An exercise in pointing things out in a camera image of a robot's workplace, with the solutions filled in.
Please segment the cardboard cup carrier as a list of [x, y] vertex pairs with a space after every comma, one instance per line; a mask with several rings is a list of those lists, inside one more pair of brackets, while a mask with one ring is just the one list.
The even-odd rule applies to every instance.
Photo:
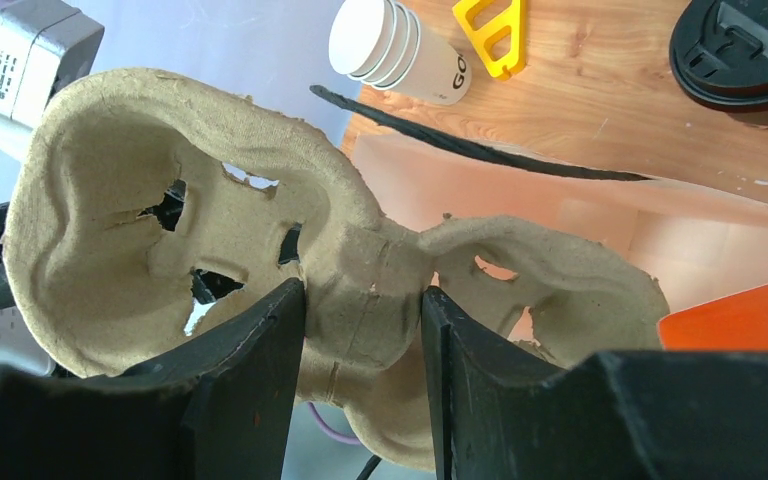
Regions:
[[389, 219], [317, 128], [171, 72], [84, 77], [33, 132], [2, 238], [29, 330], [71, 372], [116, 375], [186, 340], [192, 275], [240, 283], [204, 333], [284, 280], [304, 283], [298, 401], [341, 408], [383, 459], [434, 465], [420, 297], [432, 281], [531, 353], [568, 368], [598, 350], [657, 349], [658, 283], [617, 253], [512, 216]]

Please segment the orange paper bag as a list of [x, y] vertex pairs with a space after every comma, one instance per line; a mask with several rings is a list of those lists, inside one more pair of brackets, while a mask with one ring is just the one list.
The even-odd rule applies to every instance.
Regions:
[[379, 123], [351, 158], [384, 211], [423, 230], [446, 216], [507, 214], [598, 242], [660, 282], [674, 350], [768, 350], [768, 204], [690, 183], [535, 173], [524, 151], [478, 146], [317, 86]]

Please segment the yellow triangular plastic stand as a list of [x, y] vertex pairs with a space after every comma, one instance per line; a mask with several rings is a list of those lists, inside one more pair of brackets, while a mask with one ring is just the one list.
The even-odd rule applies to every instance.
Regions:
[[495, 1], [461, 0], [452, 14], [469, 40], [488, 74], [506, 81], [527, 64], [527, 23], [529, 2], [512, 0], [482, 25], [477, 18]]

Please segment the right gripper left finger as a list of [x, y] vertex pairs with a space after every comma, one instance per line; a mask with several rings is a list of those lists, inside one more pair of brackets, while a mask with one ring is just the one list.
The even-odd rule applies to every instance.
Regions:
[[305, 290], [117, 377], [0, 366], [0, 479], [278, 479], [300, 370]]

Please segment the stack of paper cups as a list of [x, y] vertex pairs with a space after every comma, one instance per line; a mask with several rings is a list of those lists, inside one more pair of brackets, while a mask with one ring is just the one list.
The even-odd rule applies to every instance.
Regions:
[[472, 83], [466, 58], [398, 1], [344, 1], [328, 57], [335, 72], [375, 90], [438, 105], [459, 102]]

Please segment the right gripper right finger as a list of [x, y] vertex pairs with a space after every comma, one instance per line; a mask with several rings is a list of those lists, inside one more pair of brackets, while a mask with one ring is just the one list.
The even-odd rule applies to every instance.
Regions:
[[602, 351], [565, 370], [437, 287], [421, 339], [440, 479], [768, 479], [768, 353]]

